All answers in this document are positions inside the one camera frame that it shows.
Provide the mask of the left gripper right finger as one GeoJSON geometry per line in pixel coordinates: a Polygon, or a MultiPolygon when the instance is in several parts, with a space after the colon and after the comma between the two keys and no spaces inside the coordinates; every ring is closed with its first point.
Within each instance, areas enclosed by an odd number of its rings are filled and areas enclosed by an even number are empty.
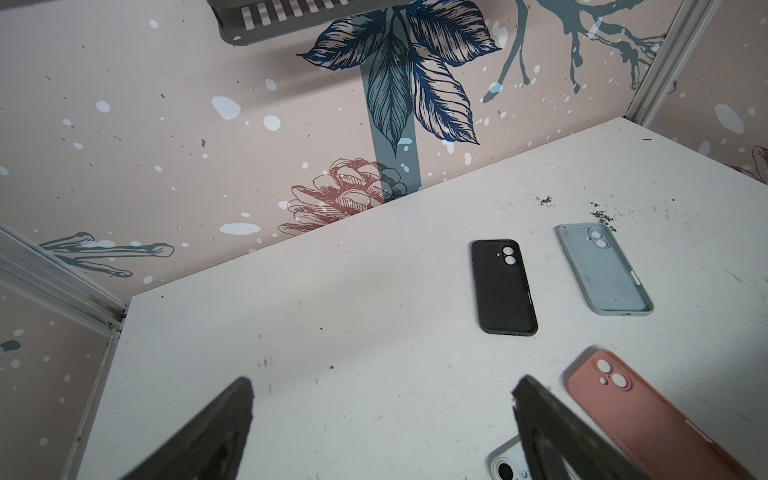
{"type": "Polygon", "coordinates": [[[533,376],[512,392],[514,414],[533,479],[646,479],[533,376]]]}

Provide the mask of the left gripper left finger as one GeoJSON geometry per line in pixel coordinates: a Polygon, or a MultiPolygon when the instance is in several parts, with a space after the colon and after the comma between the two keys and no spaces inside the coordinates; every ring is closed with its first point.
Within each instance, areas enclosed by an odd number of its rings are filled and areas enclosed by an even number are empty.
{"type": "Polygon", "coordinates": [[[125,478],[235,479],[253,420],[253,400],[251,380],[237,378],[125,478]]]}

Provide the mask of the salmon pink phone case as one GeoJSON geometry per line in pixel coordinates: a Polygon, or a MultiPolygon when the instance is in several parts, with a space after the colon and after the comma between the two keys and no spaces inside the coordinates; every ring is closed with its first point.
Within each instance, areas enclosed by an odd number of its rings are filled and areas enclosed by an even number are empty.
{"type": "Polygon", "coordinates": [[[752,479],[615,353],[590,348],[565,374],[573,400],[654,479],[752,479]]]}

